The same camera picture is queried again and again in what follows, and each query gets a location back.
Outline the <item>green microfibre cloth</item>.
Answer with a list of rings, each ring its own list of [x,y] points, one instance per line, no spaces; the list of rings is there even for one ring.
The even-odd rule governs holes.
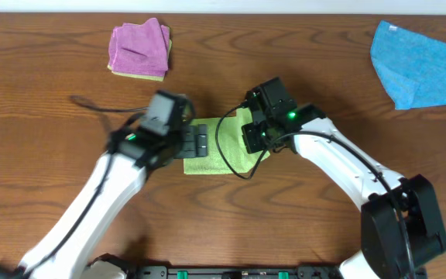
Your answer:
[[[239,108],[236,116],[227,117],[220,125],[218,142],[226,160],[239,174],[248,173],[259,158],[260,152],[249,154],[242,139],[241,127],[252,120],[248,108]],[[231,174],[232,171],[221,158],[215,142],[215,132],[219,118],[195,119],[193,124],[208,126],[208,155],[184,159],[185,174]]]

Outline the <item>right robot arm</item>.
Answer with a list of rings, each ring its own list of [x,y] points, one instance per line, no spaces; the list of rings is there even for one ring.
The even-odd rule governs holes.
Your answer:
[[[275,77],[249,91],[242,126],[249,153],[286,147],[319,167],[361,213],[361,249],[333,278],[425,278],[424,265],[446,252],[446,229],[432,183],[406,178],[347,139],[318,107],[298,105]]]

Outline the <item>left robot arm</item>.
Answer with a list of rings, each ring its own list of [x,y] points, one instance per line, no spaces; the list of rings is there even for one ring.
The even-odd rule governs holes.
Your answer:
[[[125,125],[111,133],[87,183],[16,269],[0,263],[0,278],[85,278],[87,262],[125,204],[154,170],[183,157],[187,148],[207,150],[207,127],[163,126],[161,132]]]

